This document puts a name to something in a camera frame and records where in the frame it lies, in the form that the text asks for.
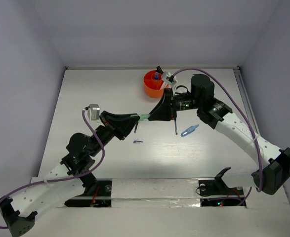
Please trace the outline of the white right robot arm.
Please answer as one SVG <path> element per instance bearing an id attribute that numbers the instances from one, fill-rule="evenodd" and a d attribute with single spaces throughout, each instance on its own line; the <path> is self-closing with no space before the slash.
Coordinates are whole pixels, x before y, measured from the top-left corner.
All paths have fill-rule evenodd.
<path id="1" fill-rule="evenodd" d="M 290 148 L 281 149 L 252 132 L 228 105 L 215 98 L 214 83 L 207 75 L 193 75 L 191 90 L 185 93 L 164 89 L 148 120 L 171 121 L 176 119 L 177 112 L 193 109 L 202 122 L 229 138 L 258 163 L 252 177 L 262 192 L 273 195 L 290 178 Z"/>

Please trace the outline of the pink highlighter black body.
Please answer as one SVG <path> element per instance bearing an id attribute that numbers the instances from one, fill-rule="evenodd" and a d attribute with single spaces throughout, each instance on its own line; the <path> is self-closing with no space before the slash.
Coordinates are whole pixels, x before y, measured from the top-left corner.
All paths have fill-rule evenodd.
<path id="1" fill-rule="evenodd" d="M 160 66 L 157 66 L 156 67 L 156 72 L 159 73 L 159 74 L 161 74 L 161 75 L 164 73 L 163 70 L 162 70 L 162 68 Z"/>

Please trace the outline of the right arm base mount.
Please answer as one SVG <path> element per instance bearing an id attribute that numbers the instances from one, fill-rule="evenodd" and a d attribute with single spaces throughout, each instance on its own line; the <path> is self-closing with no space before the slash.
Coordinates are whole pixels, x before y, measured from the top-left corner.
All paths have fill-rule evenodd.
<path id="1" fill-rule="evenodd" d="M 201 196 L 203 200 L 215 202 L 216 206 L 224 206 L 230 200 L 237 201 L 237 206 L 245 206 L 244 191 L 237 191 L 236 187 L 229 188 L 222 180 L 224 174 L 230 169 L 230 167 L 226 167 L 213 178 L 199 180 L 195 190 L 196 194 Z"/>

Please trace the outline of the blue translucent utility knife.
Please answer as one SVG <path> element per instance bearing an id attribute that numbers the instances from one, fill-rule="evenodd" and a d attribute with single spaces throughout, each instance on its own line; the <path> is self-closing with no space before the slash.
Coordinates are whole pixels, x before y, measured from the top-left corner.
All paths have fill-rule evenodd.
<path id="1" fill-rule="evenodd" d="M 188 136 L 189 134 L 193 133 L 197 128 L 199 127 L 198 124 L 196 125 L 193 125 L 193 126 L 190 126 L 189 128 L 185 129 L 181 134 L 180 136 L 181 137 L 186 137 Z"/>

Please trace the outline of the blue ballpoint pen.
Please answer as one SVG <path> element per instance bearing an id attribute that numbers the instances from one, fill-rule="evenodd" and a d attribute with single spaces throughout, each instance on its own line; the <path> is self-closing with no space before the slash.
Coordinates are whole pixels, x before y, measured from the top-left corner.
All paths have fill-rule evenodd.
<path id="1" fill-rule="evenodd" d="M 174 118 L 174 128 L 175 128 L 175 135 L 178 135 L 177 118 Z"/>

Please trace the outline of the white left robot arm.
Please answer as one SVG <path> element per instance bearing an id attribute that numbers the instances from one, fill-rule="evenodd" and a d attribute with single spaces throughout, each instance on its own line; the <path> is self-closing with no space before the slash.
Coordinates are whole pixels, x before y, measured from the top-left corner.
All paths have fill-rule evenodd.
<path id="1" fill-rule="evenodd" d="M 29 183 L 0 198 L 0 213 L 11 236 L 27 233 L 41 215 L 69 200 L 98 192 L 93 171 L 101 164 L 94 160 L 98 153 L 104 158 L 105 146 L 113 139 L 124 140 L 138 122 L 148 114 L 115 115 L 103 111 L 92 129 L 92 135 L 75 133 L 66 149 L 68 154 L 40 181 Z"/>

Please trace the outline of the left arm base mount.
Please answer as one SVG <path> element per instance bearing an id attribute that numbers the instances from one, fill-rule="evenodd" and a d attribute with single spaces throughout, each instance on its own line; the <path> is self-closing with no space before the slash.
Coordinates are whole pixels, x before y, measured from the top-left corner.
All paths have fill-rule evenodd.
<path id="1" fill-rule="evenodd" d="M 96 188 L 91 194 L 82 194 L 67 200 L 66 207 L 111 207 L 112 179 L 98 180 Z"/>

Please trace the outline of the green translucent utility knife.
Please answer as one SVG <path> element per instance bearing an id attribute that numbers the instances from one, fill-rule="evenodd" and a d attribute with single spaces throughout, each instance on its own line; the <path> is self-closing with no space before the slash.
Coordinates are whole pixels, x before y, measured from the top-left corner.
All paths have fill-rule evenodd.
<path id="1" fill-rule="evenodd" d="M 150 115 L 149 114 L 138 114 L 139 116 L 139 122 L 142 122 L 142 121 L 145 121 L 145 120 L 148 120 Z"/>

